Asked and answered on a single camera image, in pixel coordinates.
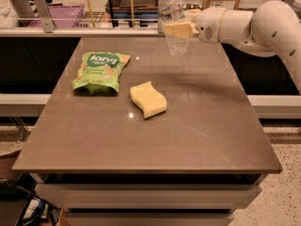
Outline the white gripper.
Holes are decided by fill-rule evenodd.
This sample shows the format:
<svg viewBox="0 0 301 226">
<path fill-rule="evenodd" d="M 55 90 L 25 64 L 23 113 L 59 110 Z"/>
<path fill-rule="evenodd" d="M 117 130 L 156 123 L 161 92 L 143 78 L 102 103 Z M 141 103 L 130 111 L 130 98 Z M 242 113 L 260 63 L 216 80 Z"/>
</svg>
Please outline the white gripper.
<svg viewBox="0 0 301 226">
<path fill-rule="evenodd" d="M 218 43 L 219 29 L 225 8 L 188 9 L 184 12 L 185 20 L 189 22 L 163 24 L 166 36 L 180 39 L 191 39 L 198 36 L 202 42 Z"/>
</svg>

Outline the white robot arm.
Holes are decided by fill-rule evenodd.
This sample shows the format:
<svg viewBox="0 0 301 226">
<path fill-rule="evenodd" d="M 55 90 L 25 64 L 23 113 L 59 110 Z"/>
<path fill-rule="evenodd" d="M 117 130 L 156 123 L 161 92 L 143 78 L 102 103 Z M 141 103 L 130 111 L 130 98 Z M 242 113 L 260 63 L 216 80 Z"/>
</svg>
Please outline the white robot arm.
<svg viewBox="0 0 301 226">
<path fill-rule="evenodd" d="M 301 91 L 301 23 L 282 1 L 268 1 L 254 12 L 210 7 L 177 22 L 164 22 L 162 29 L 170 37 L 226 43 L 257 57 L 277 55 Z"/>
</svg>

